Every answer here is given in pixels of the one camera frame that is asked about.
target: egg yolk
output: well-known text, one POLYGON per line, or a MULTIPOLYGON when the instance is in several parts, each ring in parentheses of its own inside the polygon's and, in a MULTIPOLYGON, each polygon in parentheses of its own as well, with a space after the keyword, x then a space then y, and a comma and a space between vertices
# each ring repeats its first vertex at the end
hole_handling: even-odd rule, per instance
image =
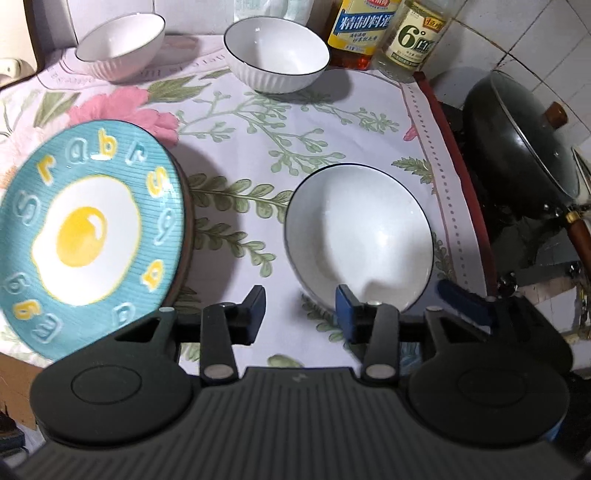
POLYGON ((68 267, 84 267, 99 256, 105 243, 107 221, 93 207, 74 210, 61 224, 57 256, 68 267))

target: yellow letter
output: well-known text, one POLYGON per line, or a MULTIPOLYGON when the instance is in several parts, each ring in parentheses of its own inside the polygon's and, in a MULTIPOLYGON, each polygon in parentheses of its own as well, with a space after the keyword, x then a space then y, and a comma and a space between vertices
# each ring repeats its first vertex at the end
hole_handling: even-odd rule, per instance
POLYGON ((55 166, 56 159, 52 155, 45 155, 45 157, 43 157, 37 164, 37 171, 39 172, 39 175, 41 175, 43 183, 48 187, 50 187, 53 183, 53 176, 51 175, 49 169, 55 166))
POLYGON ((153 198, 161 197, 168 190, 169 185, 168 173, 164 167, 156 167, 156 170, 149 172, 146 176, 146 186, 153 198))
POLYGON ((117 153, 117 140, 107 135, 104 128, 99 129, 99 153, 101 160, 110 160, 117 153))
POLYGON ((19 320, 29 320, 41 314, 41 304, 36 300, 25 300, 12 306, 14 316, 19 320))
POLYGON ((148 286, 148 291, 154 291, 160 285, 164 276, 164 262, 154 260, 142 275, 142 283, 148 286))

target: egg white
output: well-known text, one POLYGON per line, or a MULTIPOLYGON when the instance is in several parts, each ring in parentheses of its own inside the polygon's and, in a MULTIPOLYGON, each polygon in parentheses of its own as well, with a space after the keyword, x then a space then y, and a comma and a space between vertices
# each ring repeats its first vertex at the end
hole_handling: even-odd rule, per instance
POLYGON ((129 188, 112 177, 85 177, 54 198, 33 240, 31 258, 51 296, 73 306, 88 305, 104 299, 120 285, 140 239, 141 218, 129 188), (66 218, 86 206, 96 208, 105 217, 105 242, 91 263, 69 267, 57 255, 57 237, 66 218))

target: lid handle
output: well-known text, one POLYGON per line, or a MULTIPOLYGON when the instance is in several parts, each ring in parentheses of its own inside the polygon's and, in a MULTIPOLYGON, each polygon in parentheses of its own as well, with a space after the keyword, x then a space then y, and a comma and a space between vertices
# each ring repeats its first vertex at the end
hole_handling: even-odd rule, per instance
POLYGON ((553 102, 544 112, 544 116, 554 130, 558 130, 569 122, 569 116, 558 102, 553 102))

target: wooden handle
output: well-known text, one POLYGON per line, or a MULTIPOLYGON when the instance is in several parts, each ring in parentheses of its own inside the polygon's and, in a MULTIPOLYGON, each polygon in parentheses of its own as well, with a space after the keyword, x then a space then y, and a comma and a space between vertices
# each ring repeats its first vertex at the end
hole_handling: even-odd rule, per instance
POLYGON ((544 115, 554 130, 558 130, 560 127, 569 123, 569 116, 566 114, 563 106, 558 102, 553 102, 544 115))
POLYGON ((570 241, 583 263, 587 276, 591 277, 591 233, 577 212, 567 213, 566 221, 568 223, 566 231, 570 241))

